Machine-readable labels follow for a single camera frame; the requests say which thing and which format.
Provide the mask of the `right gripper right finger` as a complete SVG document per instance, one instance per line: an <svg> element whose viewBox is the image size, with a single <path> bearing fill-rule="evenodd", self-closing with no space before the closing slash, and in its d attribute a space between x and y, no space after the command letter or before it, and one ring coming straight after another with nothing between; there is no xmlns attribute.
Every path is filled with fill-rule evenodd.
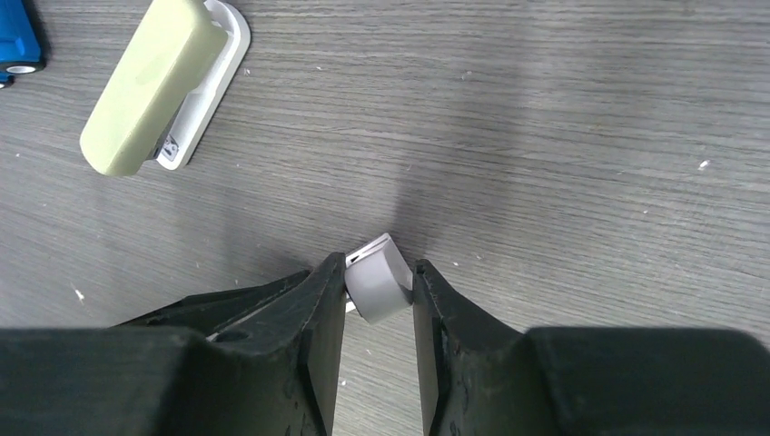
<svg viewBox="0 0 770 436"><path fill-rule="evenodd" d="M769 351L736 330L519 332L428 261L413 276L427 435L766 435Z"/></svg>

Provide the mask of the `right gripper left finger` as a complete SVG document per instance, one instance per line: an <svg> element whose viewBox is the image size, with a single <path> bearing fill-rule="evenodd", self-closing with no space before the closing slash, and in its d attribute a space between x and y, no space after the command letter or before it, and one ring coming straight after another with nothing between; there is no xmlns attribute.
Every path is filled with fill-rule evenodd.
<svg viewBox="0 0 770 436"><path fill-rule="evenodd" d="M4 329L4 435L328 435L345 257L114 327Z"/></svg>

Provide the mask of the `white staple remover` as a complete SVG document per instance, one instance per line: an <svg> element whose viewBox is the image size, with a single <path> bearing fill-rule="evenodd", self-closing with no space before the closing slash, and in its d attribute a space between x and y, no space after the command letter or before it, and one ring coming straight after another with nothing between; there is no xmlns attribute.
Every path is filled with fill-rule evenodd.
<svg viewBox="0 0 770 436"><path fill-rule="evenodd" d="M345 263L347 312L376 324L413 304L412 270L388 233L348 253Z"/></svg>

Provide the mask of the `beige white stapler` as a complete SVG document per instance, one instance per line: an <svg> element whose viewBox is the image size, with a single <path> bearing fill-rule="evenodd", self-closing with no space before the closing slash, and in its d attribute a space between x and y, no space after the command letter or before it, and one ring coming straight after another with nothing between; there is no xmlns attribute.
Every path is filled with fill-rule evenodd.
<svg viewBox="0 0 770 436"><path fill-rule="evenodd" d="M80 134L86 162L107 176L188 164L251 36L226 1L151 2Z"/></svg>

